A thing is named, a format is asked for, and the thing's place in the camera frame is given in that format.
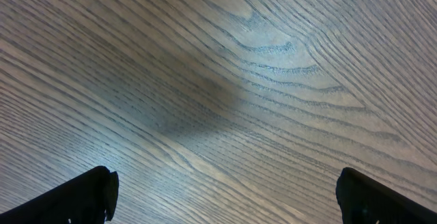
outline black plastic part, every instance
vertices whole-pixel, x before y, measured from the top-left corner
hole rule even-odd
[[[343,169],[335,192],[343,224],[437,223],[435,212],[355,169]]]
[[[1,224],[101,224],[113,218],[118,175],[99,166],[0,214]]]

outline wood grain pattern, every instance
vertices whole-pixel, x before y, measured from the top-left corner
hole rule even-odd
[[[0,0],[0,212],[106,165],[113,223],[437,211],[437,0]]]

